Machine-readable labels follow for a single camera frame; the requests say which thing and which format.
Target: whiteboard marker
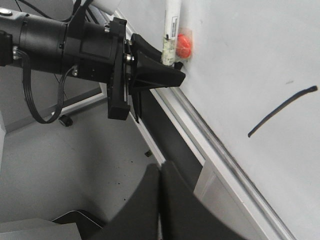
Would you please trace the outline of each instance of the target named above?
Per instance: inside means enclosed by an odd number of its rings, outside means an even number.
[[[182,0],[166,0],[162,63],[175,63]]]

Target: screw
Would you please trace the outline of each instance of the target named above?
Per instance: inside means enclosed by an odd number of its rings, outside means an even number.
[[[109,25],[109,23],[106,23],[106,24],[104,25],[104,32],[105,32],[105,33],[109,33],[109,32],[110,32],[110,25]]]
[[[17,46],[13,46],[12,48],[12,55],[13,55],[13,59],[14,60],[18,60],[20,59],[21,57],[19,56],[19,54],[17,53],[18,51],[18,47]]]
[[[125,40],[125,43],[128,44],[129,46],[132,46],[132,44],[133,44],[132,41],[129,39]]]
[[[127,64],[131,64],[135,61],[135,57],[131,56],[130,54],[125,54],[124,60],[126,61]]]
[[[78,76],[78,65],[74,66],[74,69],[72,70],[72,75],[77,77]]]

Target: white board surface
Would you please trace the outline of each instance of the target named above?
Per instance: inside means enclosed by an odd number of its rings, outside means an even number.
[[[159,50],[164,0],[123,0]],[[320,86],[320,1],[182,1],[193,57],[182,91],[297,239],[320,236],[320,91],[249,131],[293,94]]]

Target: chair wheel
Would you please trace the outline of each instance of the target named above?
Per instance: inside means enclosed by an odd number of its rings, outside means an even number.
[[[69,117],[67,115],[62,115],[61,117],[59,117],[58,120],[61,123],[61,125],[66,128],[70,127],[70,126],[72,126],[72,124],[74,124],[74,121],[71,119],[71,117]]]

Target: black robotic arm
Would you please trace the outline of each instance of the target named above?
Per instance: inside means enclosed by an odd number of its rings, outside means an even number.
[[[161,64],[161,53],[140,35],[126,39],[127,21],[114,18],[102,26],[85,21],[87,0],[74,4],[70,22],[0,8],[0,66],[23,69],[24,96],[39,123],[56,120],[63,108],[66,77],[107,84],[108,118],[125,120],[132,96],[136,119],[142,114],[140,92],[178,87],[185,74]],[[33,103],[31,69],[62,74],[55,114],[44,120]]]

